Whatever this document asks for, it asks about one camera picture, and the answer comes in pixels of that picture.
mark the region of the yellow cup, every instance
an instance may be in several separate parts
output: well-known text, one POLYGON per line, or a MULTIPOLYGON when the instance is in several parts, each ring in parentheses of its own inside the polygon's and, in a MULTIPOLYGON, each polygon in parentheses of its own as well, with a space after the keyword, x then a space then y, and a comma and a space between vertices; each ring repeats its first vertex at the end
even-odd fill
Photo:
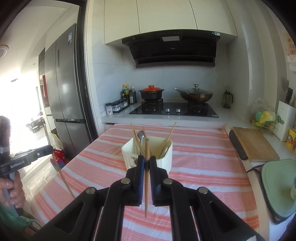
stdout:
POLYGON ((290 128, 289 130, 287 146, 292 149, 294 149, 296 146, 296 129, 294 128, 290 128))

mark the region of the refrigerator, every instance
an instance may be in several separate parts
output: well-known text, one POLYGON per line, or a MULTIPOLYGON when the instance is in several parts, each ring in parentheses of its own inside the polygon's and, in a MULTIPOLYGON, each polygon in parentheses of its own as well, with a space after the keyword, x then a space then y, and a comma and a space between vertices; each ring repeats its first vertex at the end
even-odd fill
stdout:
POLYGON ((45 52, 49 105, 57 134, 69 160, 94 141, 83 106, 79 53, 76 53, 76 49, 76 24, 73 24, 45 52))

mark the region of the ceiling light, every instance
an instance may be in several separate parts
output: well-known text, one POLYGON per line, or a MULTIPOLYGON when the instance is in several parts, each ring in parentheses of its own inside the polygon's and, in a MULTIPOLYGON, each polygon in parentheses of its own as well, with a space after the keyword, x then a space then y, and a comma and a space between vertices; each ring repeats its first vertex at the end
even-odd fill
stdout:
POLYGON ((3 58, 7 54, 8 49, 9 49, 9 47, 7 45, 5 45, 5 44, 0 45, 0 59, 3 58))

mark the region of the ceiling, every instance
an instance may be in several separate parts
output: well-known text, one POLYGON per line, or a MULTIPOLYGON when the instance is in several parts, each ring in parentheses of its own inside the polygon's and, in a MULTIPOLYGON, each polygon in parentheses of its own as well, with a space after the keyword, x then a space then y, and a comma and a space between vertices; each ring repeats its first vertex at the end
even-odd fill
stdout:
POLYGON ((53 0, 33 0, 13 20, 0 44, 9 46, 0 59, 0 82, 38 69, 38 55, 45 47, 50 27, 73 5, 53 0))

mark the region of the person's hand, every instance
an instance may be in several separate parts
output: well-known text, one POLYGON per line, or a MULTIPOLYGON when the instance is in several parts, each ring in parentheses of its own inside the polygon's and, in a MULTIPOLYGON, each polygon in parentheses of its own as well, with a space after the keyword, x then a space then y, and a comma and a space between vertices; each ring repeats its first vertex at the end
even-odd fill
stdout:
POLYGON ((10 191, 10 204, 15 205, 16 208, 21 208, 25 203, 25 193, 22 189, 22 182, 20 180, 20 173, 18 171, 15 172, 15 180, 10 181, 5 178, 0 178, 0 202, 4 204, 6 207, 10 208, 8 201, 3 192, 3 188, 11 189, 10 191))

